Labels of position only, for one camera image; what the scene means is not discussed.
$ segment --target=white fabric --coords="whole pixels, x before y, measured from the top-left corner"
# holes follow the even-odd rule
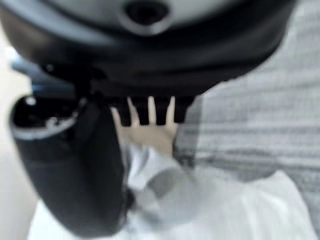
[[[130,145],[136,197],[122,231],[101,240],[316,240],[308,209],[282,171],[250,183],[214,168],[181,168],[152,148]],[[29,240],[79,240],[40,202]]]

